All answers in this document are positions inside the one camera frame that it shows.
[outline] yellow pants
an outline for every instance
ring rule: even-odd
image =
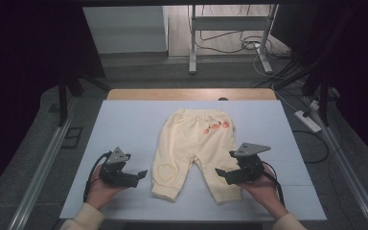
[[[175,201],[194,163],[202,170],[217,203],[242,198],[241,189],[228,185],[215,168],[238,169],[229,155],[236,150],[234,123],[219,109],[178,109],[164,124],[152,168],[152,192]]]

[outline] wall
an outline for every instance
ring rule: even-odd
[[[84,8],[99,54],[167,51],[163,7]]]

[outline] hand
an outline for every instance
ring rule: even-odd
[[[127,188],[124,187],[112,187],[105,184],[100,179],[100,171],[103,165],[97,166],[94,173],[91,177],[91,189],[88,193],[88,198],[86,199],[86,203],[96,208],[97,210],[101,210],[105,204],[112,200],[112,198]]]
[[[273,175],[273,172],[266,164],[264,164],[264,170]],[[276,185],[264,175],[261,175],[253,182],[238,184],[238,186],[249,192],[256,201],[266,208],[275,220],[288,213],[286,207],[279,200]]]

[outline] gray floor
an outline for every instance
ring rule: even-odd
[[[257,74],[253,57],[200,58],[196,75],[189,75],[187,59],[164,56],[104,56],[106,79],[101,81],[113,88],[247,88],[267,80],[267,77]],[[287,64],[287,60],[272,60],[271,63],[277,72]],[[262,71],[259,61],[257,66]],[[85,92],[80,97],[71,124],[71,127],[82,127],[80,140],[74,149],[61,148],[58,151],[25,229],[59,229],[63,222],[57,222],[61,206],[77,172],[101,103],[106,98],[101,89],[84,80],[81,83]],[[301,86],[296,82],[286,87],[286,91],[278,92],[298,110],[306,108],[299,101],[302,99]],[[307,130],[292,115],[293,108],[284,102],[283,105],[291,129]],[[340,116],[334,102],[329,103],[329,119],[340,147],[368,191],[368,148]],[[42,95],[40,110],[28,135],[0,178],[0,229],[8,228],[57,124],[58,90],[53,88]],[[324,144],[315,137],[295,133],[295,138],[305,160],[317,159],[326,153]],[[74,144],[75,140],[70,139],[62,145],[70,147]],[[334,153],[330,153],[327,161],[308,164],[307,168],[328,220],[304,221],[303,224],[309,229],[368,229],[368,223],[335,163]],[[102,229],[123,229],[124,225],[106,221]],[[264,229],[271,229],[271,226],[272,222],[264,223]]]

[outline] wire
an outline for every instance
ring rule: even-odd
[[[190,28],[190,34],[193,33],[193,30],[192,30],[192,27],[191,27],[191,23],[190,23],[190,7],[187,6],[187,18],[188,18],[188,26]],[[196,43],[195,41],[195,45],[201,49],[206,49],[206,50],[213,50],[213,51],[217,51],[217,52],[220,52],[220,53],[224,53],[224,54],[235,54],[237,52],[240,52],[242,50],[244,50],[244,48],[240,48],[239,50],[236,50],[236,51],[222,51],[222,50],[218,50],[218,49],[215,49],[215,48],[212,48],[212,47],[204,47],[204,46],[200,46]]]
[[[326,152],[325,152],[325,155],[320,158],[319,160],[312,160],[312,161],[304,161],[304,163],[306,164],[317,164],[317,163],[321,163],[325,160],[328,159],[328,156],[330,155],[330,148],[328,147],[328,144],[327,142],[324,141],[324,139],[320,138],[319,136],[313,134],[312,132],[309,132],[309,131],[304,131],[304,130],[293,130],[292,131],[293,133],[304,133],[304,134],[308,134],[310,136],[313,136],[315,138],[317,138],[319,141],[321,141],[321,143],[325,146],[325,148],[327,149]]]
[[[288,71],[289,71],[289,69],[290,68],[292,68],[292,67],[294,67],[294,65],[295,65],[295,63],[296,63],[296,61],[295,60],[291,60],[279,73],[277,73],[275,76],[276,77],[282,77],[282,76],[284,76],[285,74],[288,74]],[[263,82],[261,82],[261,83],[259,83],[259,84],[257,84],[257,85],[255,85],[255,86],[253,86],[253,88],[257,88],[258,86],[260,86],[260,85],[262,85],[262,84],[265,84],[265,83],[267,83],[267,82],[269,82],[269,81],[274,81],[274,79],[269,79],[269,80],[266,80],[266,81],[263,81]]]
[[[281,79],[280,77],[276,77],[276,76],[272,76],[272,75],[267,75],[267,74],[264,74],[264,73],[261,73],[258,68],[256,67],[256,60],[257,58],[259,57],[259,55],[256,55],[255,59],[253,60],[253,66],[255,67],[255,70],[258,74],[262,75],[262,76],[265,76],[265,77],[269,77],[269,78],[273,78],[273,79]]]
[[[211,15],[214,16],[214,13],[212,12],[212,5],[210,5],[210,12],[211,12]]]
[[[266,171],[263,171],[262,172],[262,175],[264,175],[265,177],[267,177],[269,180],[271,180],[271,182],[274,183],[274,185],[276,185],[276,188],[277,188],[277,192],[279,194],[279,199],[280,199],[280,202],[286,207],[286,204],[285,204],[285,199],[284,199],[284,196],[283,196],[283,190],[282,190],[282,185],[279,183],[279,181],[277,180],[277,174],[276,172],[274,171],[273,167],[271,167],[269,164],[267,164],[274,172],[274,175],[275,177],[273,177],[271,174],[269,174],[268,172]]]
[[[274,178],[275,179],[277,179],[277,173],[276,173],[276,171],[274,170],[274,168],[270,165],[270,164],[268,164],[267,162],[265,162],[265,161],[262,161],[262,163],[264,163],[264,164],[266,164],[266,165],[268,165],[268,167],[270,167],[270,169],[273,171],[273,173],[274,173]]]
[[[291,95],[291,96],[293,96],[294,98],[296,98],[298,101],[300,101],[300,103],[301,104],[303,104],[306,108],[308,108],[309,110],[311,110],[311,108],[308,106],[308,105],[306,105],[305,103],[304,103],[304,101],[302,100],[302,99],[300,99],[297,95],[295,95],[295,94],[292,94],[292,93],[290,93],[290,92],[288,92],[288,90],[286,90],[286,89],[282,89],[282,90],[284,90],[286,93],[288,93],[289,95]]]
[[[202,37],[202,31],[199,31],[199,37],[201,38],[201,40],[206,41],[206,40],[211,40],[211,39],[214,39],[214,38],[218,38],[220,36],[231,35],[231,34],[234,34],[234,33],[239,33],[239,31],[228,32],[228,33],[225,33],[225,34],[220,34],[220,35],[215,35],[215,36],[211,36],[211,37],[208,37],[208,38],[203,38]]]
[[[273,86],[274,86],[274,84],[273,85],[271,85],[271,89],[273,90],[273,92],[281,99],[281,100],[283,100],[283,102],[286,104],[286,105],[288,105],[290,108],[292,108],[292,109],[294,109],[294,111],[296,111],[296,112],[298,112],[298,110],[295,108],[295,107],[293,107],[293,106],[291,106],[291,104],[289,104],[288,102],[286,102],[286,100],[282,97],[282,96],[280,96],[280,94],[278,94],[277,92],[276,92],[276,90],[274,90],[274,88],[273,88]]]
[[[93,180],[93,181],[91,181],[91,185],[95,182],[95,181],[97,181],[97,180],[99,180],[100,178],[96,178],[95,180]]]
[[[107,153],[104,153],[100,158],[98,158],[98,160],[95,162],[94,166],[92,167],[91,169],[91,172],[89,173],[89,176],[88,176],[88,179],[85,183],[85,190],[83,192],[83,201],[85,202],[86,199],[88,198],[88,193],[89,193],[89,190],[91,189],[91,184],[95,181],[92,181],[91,182],[91,177],[92,177],[92,174],[94,174],[94,171],[95,169],[97,168],[97,165],[100,163],[100,161],[104,158],[104,157],[109,157],[109,155],[111,154],[112,152],[109,151]]]
[[[241,9],[239,10],[239,12],[237,13],[237,15],[241,15],[242,14],[242,7],[243,5],[241,5]]]

